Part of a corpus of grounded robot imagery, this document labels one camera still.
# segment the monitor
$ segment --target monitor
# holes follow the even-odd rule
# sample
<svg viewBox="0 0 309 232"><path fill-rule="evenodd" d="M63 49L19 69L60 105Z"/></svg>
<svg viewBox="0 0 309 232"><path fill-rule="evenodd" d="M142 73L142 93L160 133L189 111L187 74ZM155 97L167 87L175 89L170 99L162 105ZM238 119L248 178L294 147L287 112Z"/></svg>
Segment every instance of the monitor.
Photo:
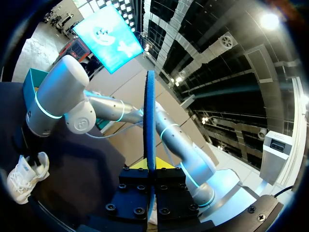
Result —
<svg viewBox="0 0 309 232"><path fill-rule="evenodd" d="M103 7L73 29L110 73L143 52L113 5Z"/></svg>

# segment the robotic arm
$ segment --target robotic arm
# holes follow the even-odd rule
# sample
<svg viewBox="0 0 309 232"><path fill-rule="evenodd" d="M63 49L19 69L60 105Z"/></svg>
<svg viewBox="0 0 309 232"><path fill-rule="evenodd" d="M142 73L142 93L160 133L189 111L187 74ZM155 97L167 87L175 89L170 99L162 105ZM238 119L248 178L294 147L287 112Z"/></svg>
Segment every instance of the robotic arm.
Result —
<svg viewBox="0 0 309 232"><path fill-rule="evenodd" d="M89 78L78 61L64 56L35 94L35 101L26 116L29 129L38 137L49 136L62 116L69 130L76 134L89 132L97 116L116 122L142 122L142 109L86 91L88 84ZM216 171L213 162L157 102L155 119L160 138L182 160L180 167L187 176L186 184L196 203L201 207L209 205L215 193L206 181Z"/></svg>

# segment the blue sponge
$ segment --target blue sponge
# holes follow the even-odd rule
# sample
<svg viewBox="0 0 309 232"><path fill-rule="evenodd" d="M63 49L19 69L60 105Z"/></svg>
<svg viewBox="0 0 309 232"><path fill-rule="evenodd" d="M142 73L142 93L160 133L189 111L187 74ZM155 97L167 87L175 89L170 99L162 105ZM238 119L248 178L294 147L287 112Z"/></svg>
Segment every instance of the blue sponge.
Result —
<svg viewBox="0 0 309 232"><path fill-rule="evenodd" d="M143 139L144 158L150 175L155 171L155 72L148 71L145 85Z"/></svg>

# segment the screw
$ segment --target screw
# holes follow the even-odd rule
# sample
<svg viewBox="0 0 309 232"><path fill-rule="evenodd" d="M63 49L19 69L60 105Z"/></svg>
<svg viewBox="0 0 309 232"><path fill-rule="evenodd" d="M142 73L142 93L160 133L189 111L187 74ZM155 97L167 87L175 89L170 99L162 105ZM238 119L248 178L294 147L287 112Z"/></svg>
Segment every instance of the screw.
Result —
<svg viewBox="0 0 309 232"><path fill-rule="evenodd" d="M115 211L115 210L116 210L116 206L115 206L114 204L107 204L107 205L105 206L105 209L106 209L107 211L112 212L112 211Z"/></svg>
<svg viewBox="0 0 309 232"><path fill-rule="evenodd" d="M256 207L253 206L253 205L249 206L249 208L248 208L248 212L249 212L250 214L253 214L253 213L255 212L255 210L256 210Z"/></svg>
<svg viewBox="0 0 309 232"><path fill-rule="evenodd" d="M162 214L162 215L167 215L167 214L169 214L169 209L162 208L162 209L159 210L159 213Z"/></svg>
<svg viewBox="0 0 309 232"><path fill-rule="evenodd" d="M137 186L137 189L138 189L138 190L145 190L145 188L146 188L146 187L145 187L144 185L138 185L138 186Z"/></svg>
<svg viewBox="0 0 309 232"><path fill-rule="evenodd" d="M187 188L187 185L185 185L185 184L179 184L178 186L179 186L180 189L186 189Z"/></svg>
<svg viewBox="0 0 309 232"><path fill-rule="evenodd" d="M192 204L189 206L189 209L192 211L196 211L198 209L198 205L197 204Z"/></svg>
<svg viewBox="0 0 309 232"><path fill-rule="evenodd" d="M259 216L257 216L257 220L260 222L265 221L265 219L266 219L265 214L259 214Z"/></svg>
<svg viewBox="0 0 309 232"><path fill-rule="evenodd" d="M145 213L145 210L142 207L138 207L134 209L134 214L136 216L142 216Z"/></svg>
<svg viewBox="0 0 309 232"><path fill-rule="evenodd" d="M166 185L161 185L161 186L160 186L160 189L161 189L161 190L167 190L168 187L167 187Z"/></svg>
<svg viewBox="0 0 309 232"><path fill-rule="evenodd" d="M125 189L125 188L126 188L126 185L125 185L125 184L120 184L120 185L118 185L118 188L120 188L120 189Z"/></svg>

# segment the shoe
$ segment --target shoe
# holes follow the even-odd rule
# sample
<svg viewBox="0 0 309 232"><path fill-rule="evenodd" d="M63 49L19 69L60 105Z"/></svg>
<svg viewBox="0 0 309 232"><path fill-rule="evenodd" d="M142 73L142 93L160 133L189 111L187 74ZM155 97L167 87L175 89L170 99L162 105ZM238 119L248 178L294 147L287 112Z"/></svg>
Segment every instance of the shoe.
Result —
<svg viewBox="0 0 309 232"><path fill-rule="evenodd" d="M18 164L8 175L7 191L18 204L28 203L28 197L35 185L49 176L49 159L47 154L40 152L38 158L41 165L30 167L28 164L29 157L24 158L21 155Z"/></svg>

